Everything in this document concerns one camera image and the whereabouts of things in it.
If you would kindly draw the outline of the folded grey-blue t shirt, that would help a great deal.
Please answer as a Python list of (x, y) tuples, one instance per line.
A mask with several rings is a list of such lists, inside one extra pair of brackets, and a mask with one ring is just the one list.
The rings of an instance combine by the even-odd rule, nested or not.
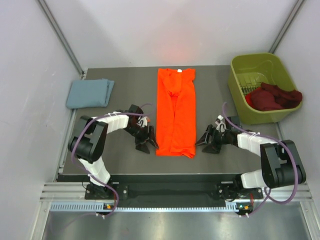
[(107, 107), (115, 82), (109, 79), (75, 80), (67, 97), (68, 109)]

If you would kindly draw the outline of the aluminium front frame rail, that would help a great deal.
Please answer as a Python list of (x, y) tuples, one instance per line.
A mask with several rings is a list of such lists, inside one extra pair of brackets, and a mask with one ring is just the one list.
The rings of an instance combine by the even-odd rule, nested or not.
[[(91, 190), (85, 189), (86, 184), (80, 182), (52, 182), (46, 183), (43, 187), (42, 193), (40, 194), (40, 200), (42, 201), (101, 201), (101, 197), (91, 197), (90, 194), (93, 192)], [(293, 193), (293, 186), (285, 186), (280, 188), (274, 188), (270, 190), (270, 196), (279, 202), (283, 202), (288, 199)], [(192, 190), (190, 186), (183, 187), (179, 184), (175, 187), (160, 187), (156, 185), (155, 187), (143, 187), (142, 190), (138, 190), (138, 193), (146, 194), (147, 196), (195, 196), (201, 194), (211, 194), (217, 191), (213, 189), (213, 186), (209, 186), (209, 190)], [(306, 184), (299, 185), (292, 199), (296, 202), (301, 201), (311, 201), (312, 195), (309, 187)]]

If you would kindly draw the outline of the dark red t shirt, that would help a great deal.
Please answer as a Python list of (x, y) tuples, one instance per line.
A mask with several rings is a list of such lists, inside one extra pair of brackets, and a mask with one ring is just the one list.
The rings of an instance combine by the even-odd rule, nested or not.
[(303, 100), (300, 91), (285, 91), (277, 85), (261, 83), (260, 87), (245, 96), (247, 104), (255, 110), (277, 111), (296, 108)]

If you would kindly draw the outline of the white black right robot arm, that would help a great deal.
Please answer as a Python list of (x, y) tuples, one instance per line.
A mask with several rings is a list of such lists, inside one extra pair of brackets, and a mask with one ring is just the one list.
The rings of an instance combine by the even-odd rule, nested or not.
[(287, 200), (276, 200), (270, 193), (266, 193), (268, 199), (284, 205), (294, 199), (298, 185), (305, 183), (307, 178), (300, 155), (292, 140), (280, 141), (259, 132), (244, 130), (238, 116), (224, 118), (219, 115), (215, 124), (209, 124), (195, 144), (203, 146), (204, 153), (219, 154), (224, 145), (232, 145), (260, 158), (260, 169), (234, 177), (231, 188), (239, 198), (245, 198), (252, 189), (267, 191), (292, 186), (292, 193)]

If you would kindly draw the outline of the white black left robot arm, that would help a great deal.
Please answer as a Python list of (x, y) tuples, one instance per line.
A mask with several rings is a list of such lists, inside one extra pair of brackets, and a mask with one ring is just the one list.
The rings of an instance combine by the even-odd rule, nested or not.
[(106, 137), (124, 130), (134, 137), (135, 149), (149, 154), (147, 144), (156, 149), (155, 129), (149, 125), (148, 114), (142, 107), (132, 104), (128, 110), (117, 110), (101, 116), (83, 115), (76, 123), (68, 142), (71, 162), (85, 170), (89, 177), (85, 198), (89, 200), (118, 199), (116, 188), (111, 183), (111, 174), (103, 161)]

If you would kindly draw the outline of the right aluminium corner post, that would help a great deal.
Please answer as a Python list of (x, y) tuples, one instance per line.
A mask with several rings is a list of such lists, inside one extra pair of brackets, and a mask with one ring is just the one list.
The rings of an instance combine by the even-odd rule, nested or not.
[(306, 3), (306, 0), (296, 0), (292, 9), (289, 12), (289, 15), (285, 19), (282, 27), (280, 28), (280, 31), (278, 32), (276, 38), (274, 39), (270, 49), (269, 53), (274, 54), (276, 50), (278, 49), (279, 45), (281, 44), (282, 40), (284, 39), (286, 33), (290, 29), (291, 25), (293, 24), (295, 18), (303, 8), (304, 4)]

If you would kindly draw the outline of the orange t shirt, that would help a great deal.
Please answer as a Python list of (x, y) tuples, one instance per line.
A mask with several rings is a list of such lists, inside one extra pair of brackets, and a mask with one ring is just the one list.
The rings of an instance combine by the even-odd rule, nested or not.
[(160, 68), (157, 72), (157, 156), (196, 155), (196, 70)]

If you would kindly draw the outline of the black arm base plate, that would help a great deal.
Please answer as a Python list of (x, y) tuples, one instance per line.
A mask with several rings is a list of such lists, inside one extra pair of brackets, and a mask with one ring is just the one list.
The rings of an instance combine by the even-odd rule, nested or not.
[(213, 200), (261, 200), (261, 188), (237, 190), (232, 183), (215, 182), (112, 182), (120, 200), (136, 197), (209, 197)]

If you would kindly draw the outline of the left aluminium corner post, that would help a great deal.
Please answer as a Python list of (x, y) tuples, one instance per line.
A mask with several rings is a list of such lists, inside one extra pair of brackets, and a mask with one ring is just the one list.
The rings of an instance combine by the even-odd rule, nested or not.
[(55, 16), (53, 15), (48, 3), (45, 0), (36, 0), (36, 3), (42, 10), (43, 14), (45, 15), (47, 21), (49, 22), (50, 26), (52, 27), (55, 35), (57, 36), (60, 44), (62, 45), (63, 49), (65, 50), (67, 56), (69, 57), (71, 63), (73, 64), (76, 71), (82, 77), (85, 73), (83, 68), (81, 67), (74, 51), (72, 50), (67, 38), (65, 37), (62, 29), (60, 28)]

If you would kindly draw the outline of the green plastic basket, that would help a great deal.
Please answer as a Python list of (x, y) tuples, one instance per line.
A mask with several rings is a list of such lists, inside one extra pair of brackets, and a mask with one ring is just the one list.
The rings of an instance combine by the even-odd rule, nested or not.
[(280, 122), (302, 106), (302, 94), (272, 53), (234, 57), (227, 83), (239, 118), (247, 125)]

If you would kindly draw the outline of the aluminium corner post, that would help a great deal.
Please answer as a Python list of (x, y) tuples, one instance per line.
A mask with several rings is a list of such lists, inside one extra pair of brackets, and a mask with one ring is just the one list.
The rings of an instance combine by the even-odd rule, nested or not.
[(52, 27), (55, 35), (57, 36), (60, 44), (62, 45), (63, 49), (65, 50), (67, 56), (69, 57), (71, 63), (73, 64), (76, 71), (82, 77), (85, 73), (83, 68), (81, 67), (74, 51), (72, 50), (67, 38), (65, 37), (62, 29), (60, 28), (55, 16), (53, 15), (48, 3), (45, 0), (36, 0), (36, 3), (42, 10), (43, 14), (45, 15), (47, 21), (49, 22), (50, 26)]
[(278, 49), (279, 45), (281, 44), (282, 40), (284, 39), (286, 33), (290, 29), (291, 25), (293, 24), (295, 18), (303, 8), (304, 4), (306, 3), (306, 0), (296, 0), (292, 9), (289, 12), (289, 15), (285, 19), (282, 27), (280, 28), (280, 31), (278, 32), (276, 38), (274, 39), (270, 49), (269, 53), (274, 54), (276, 50)]

